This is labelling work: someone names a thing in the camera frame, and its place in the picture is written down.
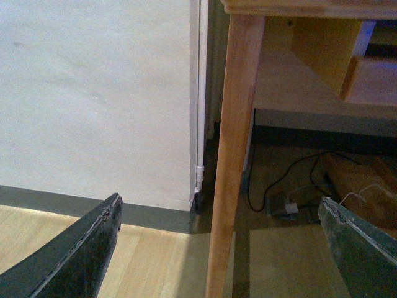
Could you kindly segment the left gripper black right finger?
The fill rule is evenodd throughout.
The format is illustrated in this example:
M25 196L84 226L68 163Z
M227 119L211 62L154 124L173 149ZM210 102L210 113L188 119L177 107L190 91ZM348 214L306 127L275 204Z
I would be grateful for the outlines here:
M329 197L321 226L351 297L396 297L396 239Z

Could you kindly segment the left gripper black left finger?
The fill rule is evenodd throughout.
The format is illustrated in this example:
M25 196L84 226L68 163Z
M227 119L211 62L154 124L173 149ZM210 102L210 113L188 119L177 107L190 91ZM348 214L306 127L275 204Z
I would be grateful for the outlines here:
M1 274L1 297L97 297L122 223L115 193Z

